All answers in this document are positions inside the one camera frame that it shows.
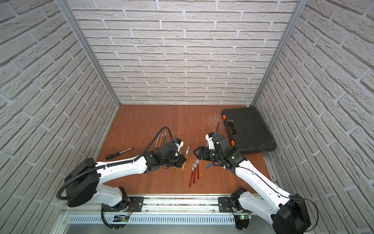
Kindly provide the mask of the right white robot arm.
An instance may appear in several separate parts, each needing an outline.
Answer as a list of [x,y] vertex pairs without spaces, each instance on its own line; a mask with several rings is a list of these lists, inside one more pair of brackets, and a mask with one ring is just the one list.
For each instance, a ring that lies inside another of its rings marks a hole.
[[245,181],[260,197],[239,188],[231,194],[230,209],[234,213],[249,211],[272,225],[277,234],[303,234],[315,229],[311,224],[306,202],[298,194],[291,195],[265,177],[241,152],[235,151],[223,135],[206,135],[207,146],[196,148],[198,160],[230,170]]

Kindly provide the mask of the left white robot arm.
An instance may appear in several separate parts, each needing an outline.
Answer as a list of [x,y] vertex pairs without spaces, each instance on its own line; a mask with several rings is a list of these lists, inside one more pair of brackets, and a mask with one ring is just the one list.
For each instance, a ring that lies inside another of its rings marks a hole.
[[113,211],[124,211],[130,205],[124,188],[107,186],[106,182],[158,171],[162,167],[180,168],[187,160],[180,154],[183,145],[183,141],[176,138],[160,148],[127,160],[95,162],[93,158],[85,159],[65,178],[56,197],[67,201],[69,207],[101,203]]

